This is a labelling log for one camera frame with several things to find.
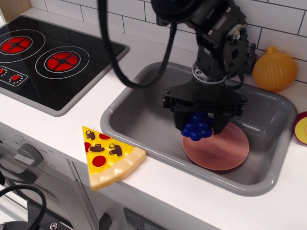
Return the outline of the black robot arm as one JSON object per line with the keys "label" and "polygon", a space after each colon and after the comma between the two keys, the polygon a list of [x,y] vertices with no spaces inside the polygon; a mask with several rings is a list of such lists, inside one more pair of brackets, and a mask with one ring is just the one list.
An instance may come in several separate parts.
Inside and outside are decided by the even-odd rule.
{"label": "black robot arm", "polygon": [[192,79],[165,89],[164,107],[174,113],[179,130],[192,113],[207,112],[213,114],[214,133],[221,133],[247,102],[237,86],[225,84],[235,76],[242,79],[248,64],[245,15],[232,0],[154,0],[152,7],[162,20],[193,29],[198,44]]}

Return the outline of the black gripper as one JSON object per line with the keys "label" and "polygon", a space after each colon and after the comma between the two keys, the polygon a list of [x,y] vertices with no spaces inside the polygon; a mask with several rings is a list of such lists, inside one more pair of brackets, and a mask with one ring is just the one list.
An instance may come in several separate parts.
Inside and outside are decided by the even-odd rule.
{"label": "black gripper", "polygon": [[247,97],[221,84],[204,84],[196,79],[187,83],[165,88],[163,107],[173,111],[175,127],[182,130],[191,112],[214,114],[213,131],[220,134],[230,117],[241,116]]}

